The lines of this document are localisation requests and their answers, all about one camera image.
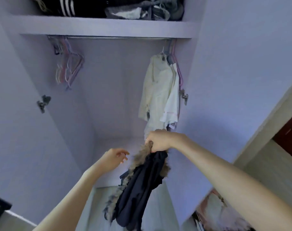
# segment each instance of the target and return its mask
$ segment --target person's left hand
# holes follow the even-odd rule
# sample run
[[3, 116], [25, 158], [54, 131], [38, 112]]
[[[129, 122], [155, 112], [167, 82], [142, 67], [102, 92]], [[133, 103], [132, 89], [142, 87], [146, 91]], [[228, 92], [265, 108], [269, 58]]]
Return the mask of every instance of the person's left hand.
[[102, 173], [107, 173], [119, 166], [124, 160], [128, 160], [126, 155], [129, 152], [122, 148], [111, 148], [95, 163], [98, 165]]

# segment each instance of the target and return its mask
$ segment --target person's left arm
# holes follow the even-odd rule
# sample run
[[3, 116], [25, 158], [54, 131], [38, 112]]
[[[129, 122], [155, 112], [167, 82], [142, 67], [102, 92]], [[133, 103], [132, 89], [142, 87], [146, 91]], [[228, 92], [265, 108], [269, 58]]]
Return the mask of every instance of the person's left arm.
[[129, 153], [121, 148], [110, 149], [93, 164], [62, 201], [33, 231], [74, 231], [93, 185], [103, 174], [114, 170]]

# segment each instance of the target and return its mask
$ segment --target forearm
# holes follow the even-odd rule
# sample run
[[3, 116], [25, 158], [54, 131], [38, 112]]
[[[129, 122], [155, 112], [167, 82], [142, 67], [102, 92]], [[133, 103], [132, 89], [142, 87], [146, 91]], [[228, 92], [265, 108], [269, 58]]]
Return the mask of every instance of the forearm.
[[94, 164], [34, 231], [74, 231], [94, 183], [101, 176]]
[[261, 183], [184, 135], [177, 137], [174, 147], [256, 230], [292, 230], [292, 208]]

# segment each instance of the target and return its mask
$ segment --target hand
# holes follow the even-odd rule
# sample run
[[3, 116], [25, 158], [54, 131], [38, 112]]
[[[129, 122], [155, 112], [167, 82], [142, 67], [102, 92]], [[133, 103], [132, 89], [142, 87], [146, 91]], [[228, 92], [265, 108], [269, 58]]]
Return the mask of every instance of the hand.
[[111, 148], [95, 163], [102, 173], [110, 172], [117, 168], [124, 160], [128, 160], [126, 155], [129, 155], [125, 149]]
[[151, 152], [166, 151], [175, 147], [178, 137], [182, 135], [176, 132], [168, 132], [166, 130], [151, 131], [146, 138], [148, 141], [153, 142]]

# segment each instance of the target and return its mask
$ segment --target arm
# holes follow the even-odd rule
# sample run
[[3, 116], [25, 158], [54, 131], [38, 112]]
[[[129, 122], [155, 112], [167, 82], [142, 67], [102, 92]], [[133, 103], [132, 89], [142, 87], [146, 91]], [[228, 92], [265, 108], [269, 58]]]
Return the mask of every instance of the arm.
[[153, 141], [152, 152], [169, 148], [182, 152], [256, 230], [292, 230], [292, 208], [234, 165], [183, 134], [158, 130], [147, 140]]
[[129, 153], [124, 149], [110, 149], [82, 175], [63, 200], [40, 222], [34, 231], [74, 231], [90, 191], [98, 178], [115, 169]]

